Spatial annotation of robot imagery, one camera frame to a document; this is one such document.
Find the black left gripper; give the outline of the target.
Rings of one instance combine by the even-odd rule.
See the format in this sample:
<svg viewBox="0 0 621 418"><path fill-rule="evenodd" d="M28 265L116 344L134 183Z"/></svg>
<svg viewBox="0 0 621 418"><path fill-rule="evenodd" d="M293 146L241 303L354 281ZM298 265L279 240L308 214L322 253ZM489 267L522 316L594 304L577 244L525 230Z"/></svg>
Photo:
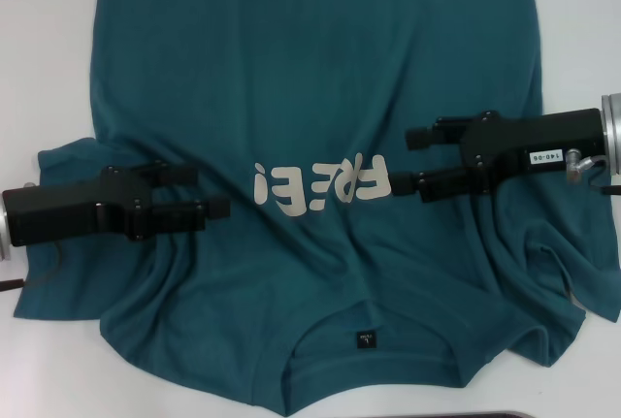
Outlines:
<svg viewBox="0 0 621 418"><path fill-rule="evenodd" d="M139 174L110 168L77 182L6 190L2 205L9 242L26 246L91 234L143 236L152 188L197 184L194 167L156 161L140 166ZM203 231L207 220L230 213L225 197L156 204L151 208L151 233Z"/></svg>

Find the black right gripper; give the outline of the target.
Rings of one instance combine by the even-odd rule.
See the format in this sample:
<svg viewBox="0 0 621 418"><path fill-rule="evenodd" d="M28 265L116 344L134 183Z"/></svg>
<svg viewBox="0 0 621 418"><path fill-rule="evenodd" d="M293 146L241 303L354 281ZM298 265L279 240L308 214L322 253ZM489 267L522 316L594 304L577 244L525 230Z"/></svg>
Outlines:
<svg viewBox="0 0 621 418"><path fill-rule="evenodd" d="M423 203L493 192L512 177L564 171L572 149L583 158L605 154L597 109L527 118L438 117L431 127L409 128L405 140L408 150L433 145L460 149L464 168L389 174L394 196L418 194Z"/></svg>

